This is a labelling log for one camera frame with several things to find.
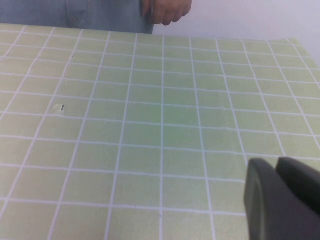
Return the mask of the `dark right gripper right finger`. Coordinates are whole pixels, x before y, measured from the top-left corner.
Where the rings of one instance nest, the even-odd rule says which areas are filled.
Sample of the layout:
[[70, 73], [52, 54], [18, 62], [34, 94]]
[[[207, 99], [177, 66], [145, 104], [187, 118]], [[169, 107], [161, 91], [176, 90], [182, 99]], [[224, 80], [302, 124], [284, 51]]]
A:
[[320, 213], [320, 172], [290, 157], [280, 157], [276, 172], [291, 192], [316, 214]]

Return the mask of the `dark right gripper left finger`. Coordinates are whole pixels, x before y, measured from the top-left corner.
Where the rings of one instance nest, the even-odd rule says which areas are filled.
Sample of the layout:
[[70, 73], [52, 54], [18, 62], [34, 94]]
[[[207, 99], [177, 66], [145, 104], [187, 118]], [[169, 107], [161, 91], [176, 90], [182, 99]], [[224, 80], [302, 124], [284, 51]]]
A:
[[251, 240], [320, 238], [320, 214], [300, 201], [278, 175], [276, 167], [262, 158], [249, 160], [244, 206]]

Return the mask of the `person's left hand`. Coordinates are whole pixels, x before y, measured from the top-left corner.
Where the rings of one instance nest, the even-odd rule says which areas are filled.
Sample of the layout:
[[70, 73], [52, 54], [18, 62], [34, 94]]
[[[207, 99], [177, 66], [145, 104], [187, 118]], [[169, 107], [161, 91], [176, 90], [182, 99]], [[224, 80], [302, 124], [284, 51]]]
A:
[[192, 0], [143, 0], [142, 16], [154, 25], [168, 26], [186, 16], [192, 7]]

